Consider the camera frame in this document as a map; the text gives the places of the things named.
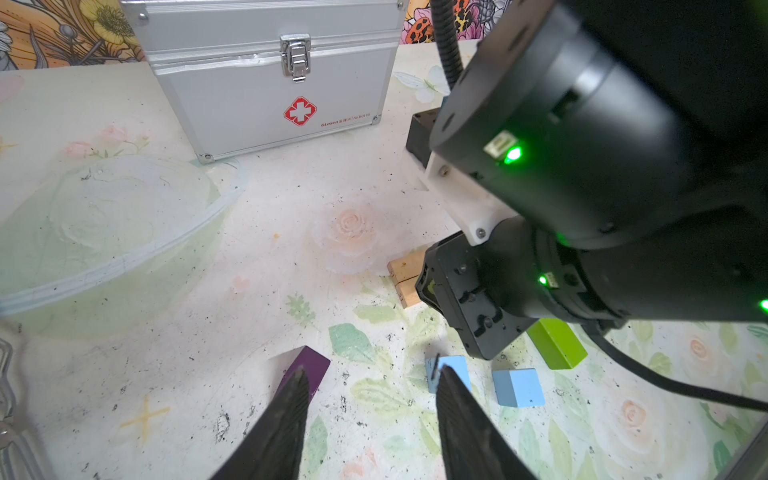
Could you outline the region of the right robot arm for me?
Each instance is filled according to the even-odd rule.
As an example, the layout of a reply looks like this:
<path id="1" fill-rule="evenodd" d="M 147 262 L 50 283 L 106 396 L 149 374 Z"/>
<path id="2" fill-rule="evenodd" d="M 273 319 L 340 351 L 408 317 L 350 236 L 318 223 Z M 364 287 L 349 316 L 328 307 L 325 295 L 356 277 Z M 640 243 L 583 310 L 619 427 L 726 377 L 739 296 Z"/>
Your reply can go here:
<path id="1" fill-rule="evenodd" d="M 436 159 L 513 216 L 429 248 L 420 296 L 491 359 L 536 321 L 767 318 L 767 5 L 521 1 L 463 63 Z"/>

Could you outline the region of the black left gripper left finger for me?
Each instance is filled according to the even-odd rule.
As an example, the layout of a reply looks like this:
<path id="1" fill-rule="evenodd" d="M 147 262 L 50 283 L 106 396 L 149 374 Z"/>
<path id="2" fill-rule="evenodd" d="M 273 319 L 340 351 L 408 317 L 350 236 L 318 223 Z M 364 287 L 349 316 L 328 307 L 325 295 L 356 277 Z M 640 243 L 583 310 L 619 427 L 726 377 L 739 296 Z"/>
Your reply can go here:
<path id="1" fill-rule="evenodd" d="M 297 479 L 309 405 L 308 375 L 299 368 L 212 479 Z"/>

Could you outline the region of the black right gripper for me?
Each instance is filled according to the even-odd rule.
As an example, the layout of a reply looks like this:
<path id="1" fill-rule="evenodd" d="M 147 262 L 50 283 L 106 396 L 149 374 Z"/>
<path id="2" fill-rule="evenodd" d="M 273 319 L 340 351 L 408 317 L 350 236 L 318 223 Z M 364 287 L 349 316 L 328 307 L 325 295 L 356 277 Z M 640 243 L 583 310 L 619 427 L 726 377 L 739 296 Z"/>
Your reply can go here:
<path id="1" fill-rule="evenodd" d="M 469 356 L 491 360 L 536 320 L 504 310 L 483 274 L 479 253 L 457 232 L 425 251 L 416 292 L 456 331 Z"/>

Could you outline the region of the natural wood plank block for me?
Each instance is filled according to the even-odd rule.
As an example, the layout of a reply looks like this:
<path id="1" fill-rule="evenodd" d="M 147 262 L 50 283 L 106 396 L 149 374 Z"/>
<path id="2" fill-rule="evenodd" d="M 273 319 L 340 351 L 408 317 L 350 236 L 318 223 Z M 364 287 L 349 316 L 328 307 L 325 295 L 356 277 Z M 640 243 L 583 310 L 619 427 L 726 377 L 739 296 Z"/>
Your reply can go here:
<path id="1" fill-rule="evenodd" d="M 426 247 L 420 247 L 388 262 L 387 270 L 394 285 L 418 280 L 424 268 L 426 250 Z"/>

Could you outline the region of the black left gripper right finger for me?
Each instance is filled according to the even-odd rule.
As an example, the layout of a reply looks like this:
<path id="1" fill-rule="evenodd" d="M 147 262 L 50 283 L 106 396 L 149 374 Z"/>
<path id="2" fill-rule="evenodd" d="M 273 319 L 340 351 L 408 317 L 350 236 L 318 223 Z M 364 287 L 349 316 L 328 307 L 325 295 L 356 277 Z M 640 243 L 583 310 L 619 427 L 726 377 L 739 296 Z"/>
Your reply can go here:
<path id="1" fill-rule="evenodd" d="M 436 412 L 448 479 L 536 479 L 450 366 L 440 370 Z"/>

